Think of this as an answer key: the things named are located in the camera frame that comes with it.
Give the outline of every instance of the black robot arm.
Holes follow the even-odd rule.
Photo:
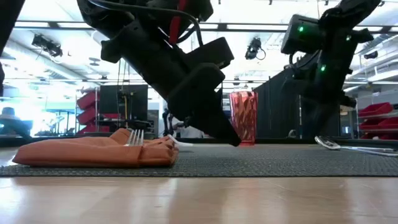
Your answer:
[[[113,63],[123,58],[167,101],[178,120],[239,145],[241,140],[222,111],[222,93],[215,92],[225,78],[220,69],[229,65],[233,54],[225,38],[201,42],[198,21],[213,13],[209,0],[124,2],[78,0],[85,22],[109,37],[101,43],[101,58]],[[192,33],[181,37],[191,23],[200,47],[186,54],[177,43]]]
[[[283,71],[288,78],[282,90],[301,95],[307,108],[303,136],[319,134],[338,105],[355,107],[354,99],[345,96],[342,87],[359,43],[373,40],[367,29],[353,30],[379,5],[380,0],[343,0],[328,9],[320,19],[294,15],[282,43],[281,52],[290,55]],[[292,62],[296,52],[306,56]]]

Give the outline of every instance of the gray placemat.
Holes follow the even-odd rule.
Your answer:
[[[2,177],[398,177],[398,158],[315,146],[181,148],[168,168],[102,169],[7,166]]]

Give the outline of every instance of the red cable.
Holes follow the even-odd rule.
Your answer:
[[[180,3],[178,5],[179,11],[183,11],[185,9],[186,3],[187,0],[180,0]],[[169,38],[170,44],[177,43],[178,33],[180,32],[180,23],[181,23],[181,17],[174,16],[172,22],[170,23],[170,38]]]

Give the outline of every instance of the folded napkin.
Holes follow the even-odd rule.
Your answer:
[[[119,129],[110,137],[84,137],[39,141],[19,148],[12,160],[28,166],[140,167],[172,166],[177,145],[164,137],[125,146],[130,131]]]

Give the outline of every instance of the silver fork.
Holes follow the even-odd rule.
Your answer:
[[[359,152],[365,152],[368,154],[374,154],[378,156],[389,156],[389,157],[398,157],[398,154],[394,153],[396,150],[395,149],[389,149],[389,148],[379,148],[379,147],[361,147],[361,146],[340,146],[339,144],[327,139],[323,138],[321,136],[316,136],[315,141],[329,149],[329,150],[340,150],[340,149],[348,149],[348,150],[353,150],[353,151],[359,151]]]
[[[144,145],[144,130],[132,130],[124,146],[143,146]]]

